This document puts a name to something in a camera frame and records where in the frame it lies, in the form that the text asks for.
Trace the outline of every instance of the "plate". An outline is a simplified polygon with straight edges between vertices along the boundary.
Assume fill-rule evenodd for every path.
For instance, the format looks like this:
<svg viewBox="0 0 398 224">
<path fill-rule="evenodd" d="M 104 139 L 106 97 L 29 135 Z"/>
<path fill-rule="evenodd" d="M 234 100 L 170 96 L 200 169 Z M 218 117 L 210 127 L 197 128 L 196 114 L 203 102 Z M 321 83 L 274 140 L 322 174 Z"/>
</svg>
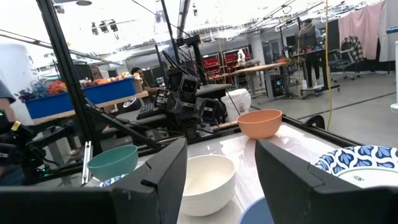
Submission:
<svg viewBox="0 0 398 224">
<path fill-rule="evenodd" d="M 398 186 L 394 147 L 353 146 L 322 155 L 315 166 L 361 188 Z"/>
<path fill-rule="evenodd" d="M 104 182 L 98 184 L 97 187 L 109 187 L 111 184 L 115 183 L 116 181 L 122 179 L 125 176 L 127 176 L 127 174 L 122 174 L 122 175 L 110 178 L 109 180 L 105 180 Z"/>
</svg>

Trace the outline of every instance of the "white bucket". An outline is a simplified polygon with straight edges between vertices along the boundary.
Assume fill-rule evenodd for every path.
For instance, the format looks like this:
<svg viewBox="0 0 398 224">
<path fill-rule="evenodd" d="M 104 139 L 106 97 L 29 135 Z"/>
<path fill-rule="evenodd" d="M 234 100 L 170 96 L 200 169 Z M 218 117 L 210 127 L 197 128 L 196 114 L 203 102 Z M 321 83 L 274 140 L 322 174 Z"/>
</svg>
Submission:
<svg viewBox="0 0 398 224">
<path fill-rule="evenodd" d="M 247 89 L 239 89 L 228 92 L 231 98 L 229 98 L 228 94 L 221 98 L 222 102 L 225 104 L 226 112 L 228 113 L 228 121 L 236 121 L 239 117 L 236 108 L 239 110 L 240 114 L 245 114 L 249 112 L 249 108 L 251 105 L 251 97 Z"/>
</svg>

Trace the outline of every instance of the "chair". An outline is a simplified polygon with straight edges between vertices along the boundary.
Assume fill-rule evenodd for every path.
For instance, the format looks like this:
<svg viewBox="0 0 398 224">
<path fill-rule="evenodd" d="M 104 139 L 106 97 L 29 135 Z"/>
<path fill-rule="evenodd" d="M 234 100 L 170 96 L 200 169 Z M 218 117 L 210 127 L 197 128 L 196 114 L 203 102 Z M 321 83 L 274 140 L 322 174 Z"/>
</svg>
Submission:
<svg viewBox="0 0 398 224">
<path fill-rule="evenodd" d="M 337 69 L 343 70 L 345 72 L 345 68 L 350 65 L 356 64 L 356 61 L 353 58 L 352 52 L 354 49 L 351 48 L 351 44 L 345 43 L 341 46 L 341 51 L 336 51 L 333 53 L 335 60 L 329 62 L 329 66 Z M 343 78 L 346 79 L 350 77 L 351 80 L 355 80 L 352 75 L 345 75 Z"/>
</svg>

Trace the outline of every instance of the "bowl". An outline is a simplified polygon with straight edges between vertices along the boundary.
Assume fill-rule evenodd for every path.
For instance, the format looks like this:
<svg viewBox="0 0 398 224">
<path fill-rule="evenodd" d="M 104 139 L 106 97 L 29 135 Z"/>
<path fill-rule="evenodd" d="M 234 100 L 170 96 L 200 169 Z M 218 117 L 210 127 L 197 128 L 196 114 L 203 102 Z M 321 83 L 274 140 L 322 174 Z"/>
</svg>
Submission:
<svg viewBox="0 0 398 224">
<path fill-rule="evenodd" d="M 222 209 L 235 188 L 235 167 L 225 156 L 206 155 L 188 160 L 182 195 L 183 214 L 201 217 Z"/>
<path fill-rule="evenodd" d="M 238 117 L 237 122 L 243 134 L 253 139 L 273 136 L 282 123 L 280 110 L 257 110 Z"/>
<path fill-rule="evenodd" d="M 87 163 L 87 167 L 95 178 L 105 181 L 119 175 L 129 174 L 134 171 L 137 162 L 137 146 L 127 145 L 97 155 Z"/>
<path fill-rule="evenodd" d="M 274 224 L 267 200 L 263 197 L 253 202 L 242 214 L 239 224 Z"/>
</svg>

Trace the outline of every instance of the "person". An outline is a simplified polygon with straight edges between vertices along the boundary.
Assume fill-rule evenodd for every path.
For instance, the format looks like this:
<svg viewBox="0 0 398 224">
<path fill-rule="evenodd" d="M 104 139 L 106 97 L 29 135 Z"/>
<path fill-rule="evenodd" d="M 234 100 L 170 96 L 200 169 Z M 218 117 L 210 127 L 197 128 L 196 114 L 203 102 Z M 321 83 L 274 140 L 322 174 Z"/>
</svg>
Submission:
<svg viewBox="0 0 398 224">
<path fill-rule="evenodd" d="M 156 94 L 156 91 L 159 89 L 158 87 L 150 87 L 149 85 L 148 85 L 148 83 L 145 81 L 145 79 L 144 79 L 144 72 L 141 70 L 141 68 L 138 68 L 138 67 L 134 67 L 134 68 L 132 68 L 131 69 L 131 75 L 133 75 L 133 74 L 135 74 L 135 73 L 138 73 L 139 74 L 139 76 L 142 78 L 142 89 L 143 90 L 145 90 L 145 91 L 147 91 L 148 92 L 148 94 L 150 95 L 150 96 L 152 96 L 152 95 L 155 95 Z"/>
<path fill-rule="evenodd" d="M 0 80 L 0 109 L 5 110 L 9 121 L 16 121 L 11 104 L 16 99 L 12 96 L 5 84 Z M 0 186 L 22 185 L 25 181 L 24 171 L 19 165 L 0 165 Z"/>
<path fill-rule="evenodd" d="M 311 29 L 312 26 L 314 26 L 314 25 L 312 24 L 311 19 L 307 19 L 304 21 L 304 27 L 307 27 L 305 30 Z M 315 36 L 317 38 L 317 42 L 321 41 L 321 39 L 322 39 L 321 32 L 317 28 L 315 28 Z M 309 50 L 307 50 L 307 52 L 309 52 L 309 51 L 313 51 L 313 50 L 320 50 L 321 48 L 319 45 L 309 45 L 309 46 L 307 46 L 307 49 L 309 49 Z M 305 66 L 307 67 L 309 86 L 310 87 L 312 86 L 312 66 L 315 71 L 315 78 L 317 79 L 315 81 L 315 85 L 318 85 L 320 83 L 319 82 L 320 74 L 319 74 L 319 59 L 318 59 L 318 57 L 315 54 L 308 54 L 306 61 L 305 61 Z"/>
</svg>

